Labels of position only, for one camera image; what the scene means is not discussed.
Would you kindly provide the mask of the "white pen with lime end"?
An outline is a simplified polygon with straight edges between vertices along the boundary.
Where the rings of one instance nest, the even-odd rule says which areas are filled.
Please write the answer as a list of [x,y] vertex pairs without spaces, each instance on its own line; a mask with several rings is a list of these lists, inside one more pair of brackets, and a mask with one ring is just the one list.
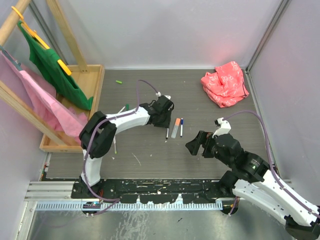
[[113,144],[114,144],[114,153],[117,154],[117,142],[116,142],[116,138],[113,139]]

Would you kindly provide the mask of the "white marker with blue end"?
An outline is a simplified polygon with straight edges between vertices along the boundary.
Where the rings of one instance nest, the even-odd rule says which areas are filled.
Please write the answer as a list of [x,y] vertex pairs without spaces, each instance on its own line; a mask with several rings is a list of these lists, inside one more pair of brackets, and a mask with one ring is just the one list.
[[180,124],[180,137],[183,137],[183,124]]

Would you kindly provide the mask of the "grey highlighter with orange tip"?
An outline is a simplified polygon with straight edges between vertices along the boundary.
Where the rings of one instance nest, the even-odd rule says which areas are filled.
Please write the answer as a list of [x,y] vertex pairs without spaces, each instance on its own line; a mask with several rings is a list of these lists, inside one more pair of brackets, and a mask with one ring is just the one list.
[[172,133],[171,133],[171,138],[175,139],[178,133],[179,125],[174,125]]

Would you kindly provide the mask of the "orange highlighter cap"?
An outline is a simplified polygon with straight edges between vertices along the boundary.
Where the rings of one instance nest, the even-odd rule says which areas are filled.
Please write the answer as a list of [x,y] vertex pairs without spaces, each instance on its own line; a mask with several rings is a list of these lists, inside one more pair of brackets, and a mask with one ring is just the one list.
[[181,123],[181,119],[180,119],[180,118],[177,118],[177,119],[175,120],[175,126],[179,126],[180,123]]

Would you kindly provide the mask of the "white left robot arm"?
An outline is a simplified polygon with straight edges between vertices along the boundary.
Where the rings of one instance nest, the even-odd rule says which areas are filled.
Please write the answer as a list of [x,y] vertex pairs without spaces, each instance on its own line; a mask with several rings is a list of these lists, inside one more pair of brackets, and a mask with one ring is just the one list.
[[79,134],[83,152],[81,179],[85,183],[82,192],[88,198],[100,193],[101,164],[109,152],[117,134],[131,128],[153,125],[167,129],[170,126],[174,103],[169,95],[161,95],[151,103],[142,103],[135,109],[117,114],[97,111]]

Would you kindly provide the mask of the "white pen with black end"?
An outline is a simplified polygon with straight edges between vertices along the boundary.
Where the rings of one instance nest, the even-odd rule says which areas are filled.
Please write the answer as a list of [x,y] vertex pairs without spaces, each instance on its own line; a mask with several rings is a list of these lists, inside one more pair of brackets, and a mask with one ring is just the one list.
[[166,129],[166,135],[165,135],[165,139],[167,140],[169,138],[169,128]]

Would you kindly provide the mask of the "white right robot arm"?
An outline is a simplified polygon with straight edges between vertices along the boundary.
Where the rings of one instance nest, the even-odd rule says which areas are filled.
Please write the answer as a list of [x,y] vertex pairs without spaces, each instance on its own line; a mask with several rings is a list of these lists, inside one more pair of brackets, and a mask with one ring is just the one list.
[[204,158],[215,158],[230,169],[219,180],[225,197],[243,198],[269,213],[296,240],[316,240],[320,236],[320,208],[298,195],[260,156],[245,151],[230,134],[215,136],[199,131],[186,143],[190,154],[203,147]]

